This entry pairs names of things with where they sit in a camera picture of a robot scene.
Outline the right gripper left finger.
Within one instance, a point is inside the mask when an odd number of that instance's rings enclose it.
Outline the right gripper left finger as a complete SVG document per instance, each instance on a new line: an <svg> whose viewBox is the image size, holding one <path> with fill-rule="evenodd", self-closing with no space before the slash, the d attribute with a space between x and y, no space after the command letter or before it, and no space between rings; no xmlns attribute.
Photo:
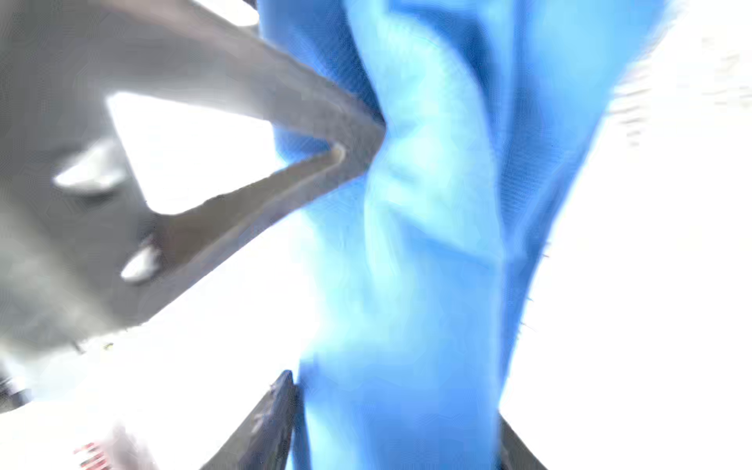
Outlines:
<svg viewBox="0 0 752 470"><path fill-rule="evenodd" d="M283 371L203 470L283 470L290 452L298 389Z"/></svg>

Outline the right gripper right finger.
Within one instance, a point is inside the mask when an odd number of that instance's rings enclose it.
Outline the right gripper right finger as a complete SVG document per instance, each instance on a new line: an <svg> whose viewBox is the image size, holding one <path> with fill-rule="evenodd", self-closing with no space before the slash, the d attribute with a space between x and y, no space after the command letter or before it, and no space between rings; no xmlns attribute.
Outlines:
<svg viewBox="0 0 752 470"><path fill-rule="evenodd" d="M497 441L497 468L499 470L546 470L506 420L499 415L499 440Z"/></svg>

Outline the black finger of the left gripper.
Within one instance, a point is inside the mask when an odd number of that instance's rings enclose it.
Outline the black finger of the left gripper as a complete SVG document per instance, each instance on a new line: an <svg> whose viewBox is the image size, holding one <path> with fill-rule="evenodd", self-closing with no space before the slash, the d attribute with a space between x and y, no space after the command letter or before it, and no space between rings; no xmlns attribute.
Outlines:
<svg viewBox="0 0 752 470"><path fill-rule="evenodd" d="M1 5L1 344L140 324L385 137L362 101L195 1Z"/></svg>

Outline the blue long pants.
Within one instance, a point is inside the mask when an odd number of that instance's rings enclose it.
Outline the blue long pants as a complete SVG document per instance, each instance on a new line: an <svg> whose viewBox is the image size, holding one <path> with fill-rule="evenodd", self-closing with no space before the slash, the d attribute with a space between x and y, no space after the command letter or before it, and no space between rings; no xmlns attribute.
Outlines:
<svg viewBox="0 0 752 470"><path fill-rule="evenodd" d="M304 211L316 332L295 469L494 469L551 227L663 1L261 1L267 41L373 106L368 173Z"/></svg>

